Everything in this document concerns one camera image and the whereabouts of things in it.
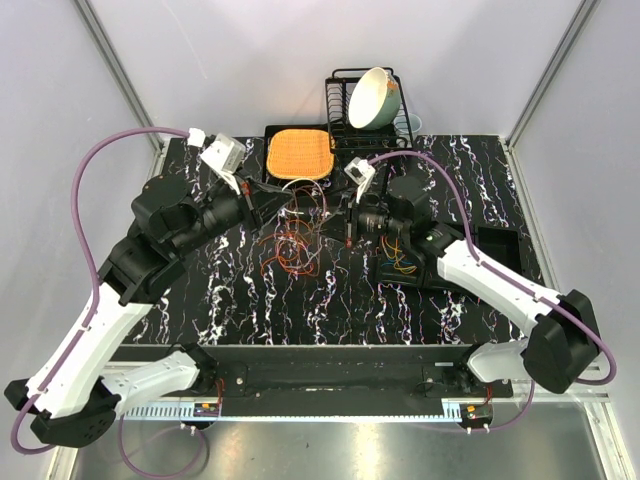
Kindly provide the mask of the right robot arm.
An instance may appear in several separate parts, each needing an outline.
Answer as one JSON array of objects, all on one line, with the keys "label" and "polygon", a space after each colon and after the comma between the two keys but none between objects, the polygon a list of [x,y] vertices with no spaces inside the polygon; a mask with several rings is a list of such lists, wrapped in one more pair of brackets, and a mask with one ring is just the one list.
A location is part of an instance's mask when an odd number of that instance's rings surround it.
[{"label": "right robot arm", "polygon": [[504,315],[525,336],[521,342],[471,347],[466,364],[454,371],[454,384],[476,396],[489,383],[529,379],[555,394],[583,383],[582,373],[605,350],[591,300],[572,290],[561,294],[544,287],[484,253],[466,224],[435,220],[425,191],[412,177],[397,177],[382,195],[361,187],[331,196],[331,237],[352,245],[361,238],[392,240],[417,271],[418,287],[435,277],[456,286]]}]

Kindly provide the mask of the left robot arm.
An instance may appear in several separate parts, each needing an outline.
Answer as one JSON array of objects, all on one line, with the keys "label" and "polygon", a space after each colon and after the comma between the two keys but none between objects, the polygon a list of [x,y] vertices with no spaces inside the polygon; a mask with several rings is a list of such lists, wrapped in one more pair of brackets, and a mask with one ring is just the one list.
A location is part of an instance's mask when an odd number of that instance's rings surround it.
[{"label": "left robot arm", "polygon": [[32,415],[40,452],[83,448],[129,410],[165,394],[203,396],[219,385],[217,361],[195,344],[128,374],[106,375],[105,365],[130,330],[186,272],[200,247],[243,224],[252,232],[292,198],[289,189],[234,176],[200,200],[178,176],[149,180],[131,204],[134,221],[101,267],[92,269],[84,312],[46,364],[31,378],[11,381],[5,398],[18,417]]}]

